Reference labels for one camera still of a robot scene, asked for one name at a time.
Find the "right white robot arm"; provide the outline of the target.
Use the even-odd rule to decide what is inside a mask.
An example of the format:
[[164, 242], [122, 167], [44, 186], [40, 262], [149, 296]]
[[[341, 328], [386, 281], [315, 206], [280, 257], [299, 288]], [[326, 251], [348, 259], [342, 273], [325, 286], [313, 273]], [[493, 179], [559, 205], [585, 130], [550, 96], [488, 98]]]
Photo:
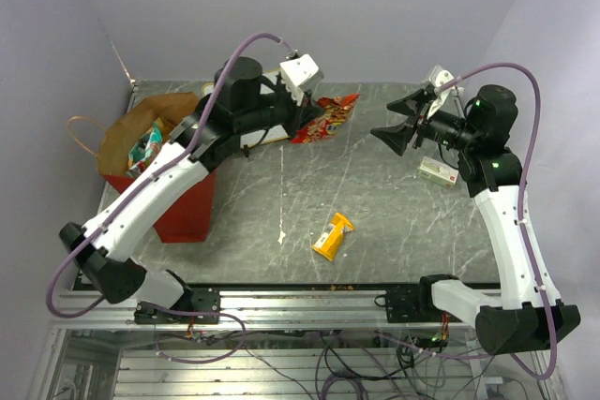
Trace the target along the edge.
[[434, 111], [433, 99], [427, 86], [388, 103], [405, 121], [371, 133], [399, 156], [425, 140], [457, 151], [459, 175], [487, 228], [501, 293], [491, 297], [451, 274], [425, 275], [412, 300], [414, 313], [431, 321], [445, 312], [470, 325], [490, 355], [550, 350], [579, 325], [580, 314], [563, 302], [548, 274], [519, 185], [523, 169], [506, 145], [518, 116], [516, 97], [485, 85], [463, 117]]

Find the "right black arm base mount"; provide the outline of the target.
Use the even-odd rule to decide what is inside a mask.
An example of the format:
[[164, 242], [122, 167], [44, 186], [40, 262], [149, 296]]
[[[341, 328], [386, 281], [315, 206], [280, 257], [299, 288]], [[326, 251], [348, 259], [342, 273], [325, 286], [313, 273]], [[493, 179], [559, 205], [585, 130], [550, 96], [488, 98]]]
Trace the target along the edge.
[[458, 278], [450, 274], [422, 276], [417, 283], [395, 285], [377, 295], [373, 303], [385, 310], [388, 323], [434, 322], [443, 317], [443, 311], [433, 304], [432, 286], [446, 280]]

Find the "white green small box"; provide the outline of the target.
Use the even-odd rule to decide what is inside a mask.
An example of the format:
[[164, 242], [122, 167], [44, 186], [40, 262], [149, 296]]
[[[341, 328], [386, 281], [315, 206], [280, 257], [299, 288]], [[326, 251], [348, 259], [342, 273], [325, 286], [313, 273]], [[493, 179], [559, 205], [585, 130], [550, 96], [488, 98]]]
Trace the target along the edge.
[[427, 156], [423, 157], [417, 167], [416, 174], [436, 185], [449, 189], [453, 188], [458, 180], [458, 170]]

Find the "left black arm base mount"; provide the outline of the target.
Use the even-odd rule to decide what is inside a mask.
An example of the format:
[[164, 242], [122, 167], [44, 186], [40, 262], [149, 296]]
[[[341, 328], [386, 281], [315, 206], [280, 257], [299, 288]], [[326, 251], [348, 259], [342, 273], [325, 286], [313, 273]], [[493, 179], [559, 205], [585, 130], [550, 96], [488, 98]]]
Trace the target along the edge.
[[138, 325], [170, 325], [193, 321], [199, 324], [217, 324], [221, 307], [218, 291], [208, 289], [187, 289], [183, 297], [166, 312], [167, 307], [156, 308], [150, 303], [140, 302], [134, 312], [134, 322]]

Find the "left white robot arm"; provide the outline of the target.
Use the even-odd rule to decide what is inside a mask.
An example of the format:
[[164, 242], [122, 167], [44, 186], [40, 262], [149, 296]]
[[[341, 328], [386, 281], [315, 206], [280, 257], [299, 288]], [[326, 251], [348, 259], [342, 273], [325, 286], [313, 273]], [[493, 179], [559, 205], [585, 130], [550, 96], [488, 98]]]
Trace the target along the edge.
[[240, 151], [244, 137], [277, 126], [293, 136], [316, 118], [321, 110], [311, 97], [322, 78], [309, 54], [294, 56], [280, 64], [264, 95], [268, 80], [262, 66], [238, 57], [217, 73], [211, 95], [174, 128], [150, 167], [107, 210], [60, 230], [62, 243], [102, 300], [157, 304], [170, 322], [189, 315], [185, 282], [170, 271], [144, 268], [132, 257], [135, 246], [180, 197]]

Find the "teal Fox's mint candy bag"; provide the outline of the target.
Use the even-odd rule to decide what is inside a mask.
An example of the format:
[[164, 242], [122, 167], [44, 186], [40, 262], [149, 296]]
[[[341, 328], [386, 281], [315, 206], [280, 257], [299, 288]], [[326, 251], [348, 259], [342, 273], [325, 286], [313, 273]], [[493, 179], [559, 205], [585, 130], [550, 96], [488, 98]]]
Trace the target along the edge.
[[155, 120], [140, 136], [127, 155], [126, 176], [138, 178], [158, 155], [163, 143], [164, 123]]

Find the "small whiteboard with stand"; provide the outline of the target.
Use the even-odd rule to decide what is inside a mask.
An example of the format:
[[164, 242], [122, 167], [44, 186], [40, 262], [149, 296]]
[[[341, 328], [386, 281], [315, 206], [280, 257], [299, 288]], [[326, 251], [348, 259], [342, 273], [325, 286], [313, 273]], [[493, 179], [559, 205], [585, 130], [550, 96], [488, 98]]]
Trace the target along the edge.
[[217, 95], [208, 125], [238, 137], [242, 148], [250, 148], [278, 126], [285, 130], [284, 137], [289, 136], [294, 108], [279, 71], [233, 69]]

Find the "red candy packet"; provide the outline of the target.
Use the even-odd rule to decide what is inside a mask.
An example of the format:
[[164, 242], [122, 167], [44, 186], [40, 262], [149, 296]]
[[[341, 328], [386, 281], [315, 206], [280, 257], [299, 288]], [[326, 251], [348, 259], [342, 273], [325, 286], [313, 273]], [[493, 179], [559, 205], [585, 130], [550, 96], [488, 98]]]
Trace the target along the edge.
[[321, 97], [317, 105], [322, 108], [322, 113], [300, 128], [291, 143], [304, 144], [333, 138], [350, 119], [359, 97], [359, 94]]

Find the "yellow snack bar packet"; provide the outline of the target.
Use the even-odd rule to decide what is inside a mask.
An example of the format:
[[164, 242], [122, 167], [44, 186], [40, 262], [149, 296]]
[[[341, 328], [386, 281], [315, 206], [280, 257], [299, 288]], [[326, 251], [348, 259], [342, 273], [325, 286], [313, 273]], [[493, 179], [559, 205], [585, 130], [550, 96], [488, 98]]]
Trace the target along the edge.
[[353, 223], [345, 215], [336, 213], [311, 248], [327, 260], [333, 261], [345, 235], [354, 230]]

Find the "aluminium rail frame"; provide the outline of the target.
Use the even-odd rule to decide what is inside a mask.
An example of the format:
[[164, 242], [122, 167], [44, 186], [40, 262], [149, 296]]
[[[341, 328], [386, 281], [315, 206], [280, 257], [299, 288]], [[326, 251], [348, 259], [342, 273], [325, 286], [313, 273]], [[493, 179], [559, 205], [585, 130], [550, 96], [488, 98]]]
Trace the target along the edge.
[[388, 323], [373, 303], [395, 285], [452, 274], [499, 292], [493, 251], [482, 239], [369, 246], [356, 239], [333, 261], [309, 241], [269, 244], [144, 242], [133, 258], [172, 270], [221, 296], [217, 324], [138, 325], [136, 302], [108, 304], [78, 276], [56, 293], [69, 356], [86, 364], [74, 385], [97, 398], [99, 368], [113, 363], [111, 399], [564, 399], [562, 375], [536, 380], [545, 352], [487, 357], [476, 333], [453, 319], [445, 349], [398, 354], [434, 322]]

